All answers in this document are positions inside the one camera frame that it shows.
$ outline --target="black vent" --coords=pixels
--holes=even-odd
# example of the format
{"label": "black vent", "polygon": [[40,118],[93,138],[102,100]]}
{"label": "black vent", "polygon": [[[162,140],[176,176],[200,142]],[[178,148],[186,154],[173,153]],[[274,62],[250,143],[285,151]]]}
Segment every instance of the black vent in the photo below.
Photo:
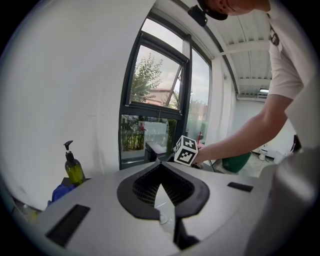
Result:
{"label": "black vent", "polygon": [[162,184],[174,206],[189,198],[195,190],[190,181],[161,164],[133,183],[133,193],[142,202],[155,207],[156,195],[160,184]]}
{"label": "black vent", "polygon": [[140,219],[159,220],[155,200],[160,184],[175,206],[175,217],[196,215],[209,198],[208,186],[166,162],[156,162],[124,179],[118,186],[120,204]]}

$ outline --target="black grille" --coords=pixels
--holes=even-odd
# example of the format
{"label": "black grille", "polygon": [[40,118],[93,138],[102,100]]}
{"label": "black grille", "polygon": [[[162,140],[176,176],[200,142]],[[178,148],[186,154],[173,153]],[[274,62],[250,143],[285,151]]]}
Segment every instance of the black grille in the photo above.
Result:
{"label": "black grille", "polygon": [[189,198],[194,185],[163,165],[158,165],[133,183],[133,193],[142,202],[154,207],[158,188],[162,184],[174,206]]}

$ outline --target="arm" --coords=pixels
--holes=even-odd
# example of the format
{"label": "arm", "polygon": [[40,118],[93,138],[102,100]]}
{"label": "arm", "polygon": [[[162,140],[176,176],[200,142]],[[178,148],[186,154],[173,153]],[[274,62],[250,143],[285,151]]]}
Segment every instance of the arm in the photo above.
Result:
{"label": "arm", "polygon": [[292,101],[284,96],[269,95],[259,114],[246,122],[234,135],[201,148],[193,162],[239,156],[271,141],[285,125],[285,110]]}

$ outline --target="glass pane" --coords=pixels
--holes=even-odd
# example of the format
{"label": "glass pane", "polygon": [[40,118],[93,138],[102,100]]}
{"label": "glass pane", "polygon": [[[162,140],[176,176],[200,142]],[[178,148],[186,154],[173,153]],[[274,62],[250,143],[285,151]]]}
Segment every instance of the glass pane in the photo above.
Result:
{"label": "glass pane", "polygon": [[201,56],[192,49],[192,81],[189,114],[186,124],[187,136],[205,143],[208,122],[209,77],[210,67]]}
{"label": "glass pane", "polygon": [[183,40],[164,26],[161,26],[150,19],[146,19],[143,24],[142,31],[161,39],[182,53]]}
{"label": "glass pane", "polygon": [[[144,102],[157,106],[168,106],[167,100],[175,81],[180,65],[168,57],[140,46],[137,56],[130,101]],[[174,89],[179,92],[180,82],[175,83]],[[178,109],[178,105],[169,105]]]}
{"label": "glass pane", "polygon": [[143,161],[146,142],[158,143],[171,153],[177,120],[141,115],[121,116],[121,162]]}

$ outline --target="soap dispenser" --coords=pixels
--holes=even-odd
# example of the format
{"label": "soap dispenser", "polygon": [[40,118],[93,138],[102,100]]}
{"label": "soap dispenser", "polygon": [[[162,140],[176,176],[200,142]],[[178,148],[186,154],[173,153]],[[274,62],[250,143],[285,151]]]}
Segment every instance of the soap dispenser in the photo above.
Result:
{"label": "soap dispenser", "polygon": [[69,179],[72,184],[79,186],[84,182],[85,176],[84,172],[82,170],[80,162],[74,158],[74,154],[69,150],[70,144],[73,142],[73,140],[69,140],[64,144],[66,152],[65,152],[65,170],[66,173],[69,176]]}

